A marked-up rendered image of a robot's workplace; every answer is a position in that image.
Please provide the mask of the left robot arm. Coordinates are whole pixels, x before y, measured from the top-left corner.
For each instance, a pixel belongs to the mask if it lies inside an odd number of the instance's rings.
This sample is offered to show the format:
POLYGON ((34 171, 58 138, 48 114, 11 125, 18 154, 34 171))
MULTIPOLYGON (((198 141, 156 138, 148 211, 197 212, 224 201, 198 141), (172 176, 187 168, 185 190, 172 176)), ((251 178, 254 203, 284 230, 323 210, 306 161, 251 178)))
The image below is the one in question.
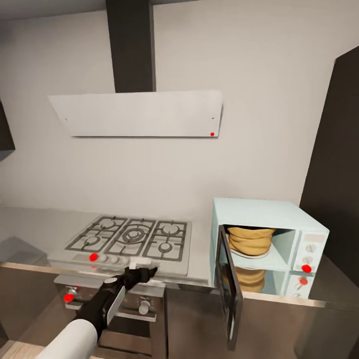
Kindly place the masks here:
POLYGON ((126 273, 103 282, 99 291, 90 301, 84 302, 77 316, 64 330, 34 359, 89 359, 101 337, 117 312, 124 295, 133 285, 149 282, 157 273, 157 267, 142 268, 151 265, 150 258, 132 257, 126 273))

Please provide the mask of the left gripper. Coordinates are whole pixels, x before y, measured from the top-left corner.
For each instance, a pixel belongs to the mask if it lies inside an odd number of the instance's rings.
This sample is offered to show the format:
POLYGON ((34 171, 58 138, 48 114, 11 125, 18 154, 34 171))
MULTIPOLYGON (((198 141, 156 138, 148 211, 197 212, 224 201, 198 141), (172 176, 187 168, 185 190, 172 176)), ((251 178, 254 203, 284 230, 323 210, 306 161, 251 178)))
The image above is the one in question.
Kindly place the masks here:
POLYGON ((125 270, 129 275, 132 276, 133 284, 138 283, 147 283, 149 282, 157 273, 157 267, 152 268, 149 270, 149 268, 137 268, 137 269, 129 269, 126 268, 125 270))

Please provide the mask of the microwave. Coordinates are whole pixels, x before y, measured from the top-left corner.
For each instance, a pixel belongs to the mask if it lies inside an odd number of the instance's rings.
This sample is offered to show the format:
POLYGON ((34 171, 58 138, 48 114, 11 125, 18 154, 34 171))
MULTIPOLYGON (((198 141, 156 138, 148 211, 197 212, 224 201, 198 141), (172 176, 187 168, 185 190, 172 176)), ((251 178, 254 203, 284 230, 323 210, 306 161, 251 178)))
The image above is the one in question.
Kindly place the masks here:
POLYGON ((243 295, 235 264, 315 273, 330 230, 289 201, 215 198, 212 238, 227 350, 236 348, 243 295), (273 227, 271 246, 261 255, 229 247, 227 226, 273 227))

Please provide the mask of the popcorn bag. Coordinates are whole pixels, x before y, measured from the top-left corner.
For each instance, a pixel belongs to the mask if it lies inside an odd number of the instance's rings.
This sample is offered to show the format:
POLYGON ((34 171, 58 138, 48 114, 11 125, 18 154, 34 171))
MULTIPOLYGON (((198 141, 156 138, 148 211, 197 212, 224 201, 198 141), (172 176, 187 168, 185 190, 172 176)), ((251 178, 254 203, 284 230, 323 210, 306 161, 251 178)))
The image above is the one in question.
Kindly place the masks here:
POLYGON ((273 227, 246 225, 227 226, 229 231, 229 247, 246 255, 261 255, 271 246, 273 227))

